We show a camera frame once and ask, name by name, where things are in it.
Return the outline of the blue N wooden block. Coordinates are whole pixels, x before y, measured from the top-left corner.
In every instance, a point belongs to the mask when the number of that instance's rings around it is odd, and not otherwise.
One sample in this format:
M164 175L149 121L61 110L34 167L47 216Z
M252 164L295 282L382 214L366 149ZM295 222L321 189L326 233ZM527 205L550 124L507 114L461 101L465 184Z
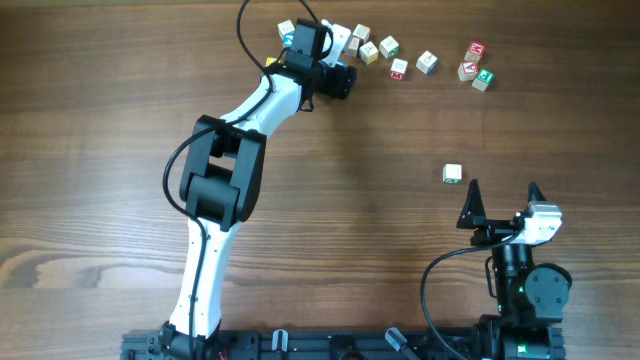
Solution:
M294 33L287 33L283 37L283 46L285 48L289 48L293 44Z

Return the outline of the yellow top wooden block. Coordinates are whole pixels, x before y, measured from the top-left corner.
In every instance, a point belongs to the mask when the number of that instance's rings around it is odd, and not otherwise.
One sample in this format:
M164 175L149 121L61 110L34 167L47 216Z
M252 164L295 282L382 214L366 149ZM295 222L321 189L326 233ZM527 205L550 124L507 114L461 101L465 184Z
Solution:
M275 63L275 62L277 62L277 61L278 61L278 59L277 59L277 58L268 57L268 58L266 59L265 66L270 66L271 64L273 64L273 63Z

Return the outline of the green sided white block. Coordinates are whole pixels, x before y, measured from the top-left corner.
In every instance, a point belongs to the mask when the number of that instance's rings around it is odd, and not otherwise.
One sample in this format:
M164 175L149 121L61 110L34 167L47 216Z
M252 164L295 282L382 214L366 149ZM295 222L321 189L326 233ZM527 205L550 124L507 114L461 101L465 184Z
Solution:
M462 166L460 164L445 164L442 174L445 184L458 184L462 181Z

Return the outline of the blue framed wooden block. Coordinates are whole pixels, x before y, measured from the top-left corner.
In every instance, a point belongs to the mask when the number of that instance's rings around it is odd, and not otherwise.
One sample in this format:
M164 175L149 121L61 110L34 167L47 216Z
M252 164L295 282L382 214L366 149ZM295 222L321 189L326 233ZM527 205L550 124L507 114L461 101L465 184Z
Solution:
M358 37L352 37L346 45L344 52L347 56L357 58L362 40Z

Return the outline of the blue D wooden block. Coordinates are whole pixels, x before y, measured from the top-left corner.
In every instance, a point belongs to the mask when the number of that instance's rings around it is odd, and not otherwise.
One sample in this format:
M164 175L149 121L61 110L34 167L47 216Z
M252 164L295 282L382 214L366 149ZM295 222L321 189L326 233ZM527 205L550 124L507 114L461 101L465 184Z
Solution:
M438 57L430 51L425 51L417 60L416 67L423 74L430 74L438 62Z

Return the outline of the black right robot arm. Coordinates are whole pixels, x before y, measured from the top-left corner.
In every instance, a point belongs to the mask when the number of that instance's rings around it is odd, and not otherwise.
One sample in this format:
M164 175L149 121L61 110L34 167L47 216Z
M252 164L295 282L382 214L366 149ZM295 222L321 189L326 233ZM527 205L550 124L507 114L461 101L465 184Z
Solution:
M479 183L469 184L457 222L474 232L473 249L488 247L488 283L494 288L498 313L483 315L474 325L470 348L473 359L564 359L563 308L569 300L572 277L552 263L536 264L533 249L552 240L562 225L560 207L542 195L536 184L528 188L528 203L510 220L491 220L482 202Z

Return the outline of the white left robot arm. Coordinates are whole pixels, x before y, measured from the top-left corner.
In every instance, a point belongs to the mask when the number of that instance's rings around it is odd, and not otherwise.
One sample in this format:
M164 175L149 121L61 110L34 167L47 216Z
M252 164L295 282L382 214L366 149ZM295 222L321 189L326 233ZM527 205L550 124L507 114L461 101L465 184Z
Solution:
M269 66L259 86L234 111L203 115L179 147L186 162L179 197L170 204L188 219L189 248L179 300L150 356L223 359L218 339L221 295L233 241L251 216L261 188L266 142L296 113L313 109L314 94L349 96L354 67L339 57L354 37L326 20L298 20L292 42Z

